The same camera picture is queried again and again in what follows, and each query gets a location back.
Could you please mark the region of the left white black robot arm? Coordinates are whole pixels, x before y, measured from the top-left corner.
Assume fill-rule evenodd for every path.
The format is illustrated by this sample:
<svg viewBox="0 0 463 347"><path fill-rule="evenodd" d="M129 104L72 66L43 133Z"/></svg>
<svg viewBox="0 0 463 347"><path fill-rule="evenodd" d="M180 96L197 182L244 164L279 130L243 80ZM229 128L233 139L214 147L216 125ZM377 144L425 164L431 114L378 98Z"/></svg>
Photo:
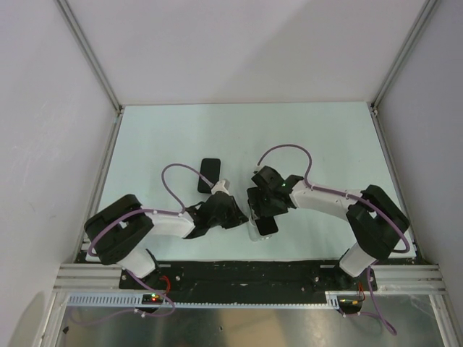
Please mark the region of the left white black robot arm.
<svg viewBox="0 0 463 347"><path fill-rule="evenodd" d="M143 208L138 198L127 194L85 222L90 239L87 254L102 265L120 265L144 288L155 287L161 278L157 261L143 246L149 236L196 239L215 227L228 230L248 222L233 196L212 194L206 201L183 212Z"/></svg>

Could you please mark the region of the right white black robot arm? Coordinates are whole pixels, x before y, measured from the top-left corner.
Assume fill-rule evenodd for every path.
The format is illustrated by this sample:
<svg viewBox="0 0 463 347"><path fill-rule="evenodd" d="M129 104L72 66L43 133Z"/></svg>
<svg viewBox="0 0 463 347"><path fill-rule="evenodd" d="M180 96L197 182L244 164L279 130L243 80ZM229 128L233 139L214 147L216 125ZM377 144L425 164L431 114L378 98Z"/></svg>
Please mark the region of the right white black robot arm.
<svg viewBox="0 0 463 347"><path fill-rule="evenodd" d="M356 239L339 259L334 280L339 288L352 289L360 275L376 261L387 260L403 241L404 253L410 245L404 234L409 219L384 190L369 185L360 191L338 191L309 184L302 176L284 179L274 168L262 167L252 177L253 187L247 189L252 220L260 234L278 231L275 217L291 209L314 210L345 220Z"/></svg>

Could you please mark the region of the clear phone case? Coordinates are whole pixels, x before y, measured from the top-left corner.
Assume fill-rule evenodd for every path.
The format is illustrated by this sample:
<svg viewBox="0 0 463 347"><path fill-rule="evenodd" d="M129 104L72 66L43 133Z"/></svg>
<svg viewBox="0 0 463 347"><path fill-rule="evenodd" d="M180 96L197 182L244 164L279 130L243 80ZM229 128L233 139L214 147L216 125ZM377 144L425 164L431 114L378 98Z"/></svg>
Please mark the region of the clear phone case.
<svg viewBox="0 0 463 347"><path fill-rule="evenodd" d="M250 209L250 231L249 235L252 241L263 241L272 237L274 233L278 231L275 219L270 218L259 218L251 204L248 203Z"/></svg>

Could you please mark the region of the black smartphone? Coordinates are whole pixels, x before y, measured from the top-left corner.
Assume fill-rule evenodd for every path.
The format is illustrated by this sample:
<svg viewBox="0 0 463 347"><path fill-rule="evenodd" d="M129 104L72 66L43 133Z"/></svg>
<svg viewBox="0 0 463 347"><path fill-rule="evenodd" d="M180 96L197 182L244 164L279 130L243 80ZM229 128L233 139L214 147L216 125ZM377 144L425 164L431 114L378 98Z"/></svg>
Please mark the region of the black smartphone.
<svg viewBox="0 0 463 347"><path fill-rule="evenodd" d="M200 174L210 183L216 184L219 181L221 171L221 160L218 158L204 158L200 164ZM200 177L198 179L197 191L201 194L210 194L211 188Z"/></svg>
<svg viewBox="0 0 463 347"><path fill-rule="evenodd" d="M265 217L255 220L255 225L260 237L267 237L279 231L274 217Z"/></svg>

